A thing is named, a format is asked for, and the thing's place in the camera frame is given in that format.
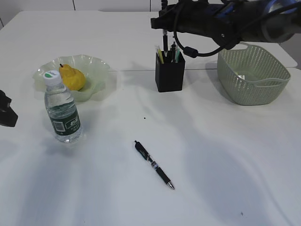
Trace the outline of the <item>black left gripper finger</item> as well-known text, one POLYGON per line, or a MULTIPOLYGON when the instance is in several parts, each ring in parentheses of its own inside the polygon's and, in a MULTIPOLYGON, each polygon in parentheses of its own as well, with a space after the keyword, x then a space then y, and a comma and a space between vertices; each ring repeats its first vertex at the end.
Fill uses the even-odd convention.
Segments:
POLYGON ((0 124, 5 127, 15 127, 18 115, 11 108, 12 99, 0 91, 0 124))

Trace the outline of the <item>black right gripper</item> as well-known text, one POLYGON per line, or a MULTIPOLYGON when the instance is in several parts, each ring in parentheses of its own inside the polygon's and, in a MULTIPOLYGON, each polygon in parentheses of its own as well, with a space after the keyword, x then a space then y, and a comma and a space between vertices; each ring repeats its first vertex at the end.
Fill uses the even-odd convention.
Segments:
POLYGON ((176 31, 211 38, 219 46, 235 35, 231 19, 231 4, 212 4, 207 0, 180 0, 160 10, 158 17, 150 19, 152 29, 176 31))

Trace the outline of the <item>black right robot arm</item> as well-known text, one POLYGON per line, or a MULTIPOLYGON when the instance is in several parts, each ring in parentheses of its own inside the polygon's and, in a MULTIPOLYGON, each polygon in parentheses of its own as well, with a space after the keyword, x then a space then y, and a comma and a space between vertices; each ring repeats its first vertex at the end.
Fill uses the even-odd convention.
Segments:
POLYGON ((281 43, 301 31, 301 7, 278 13, 294 0, 181 0, 150 20, 153 29, 211 38, 230 49, 241 41, 281 43))

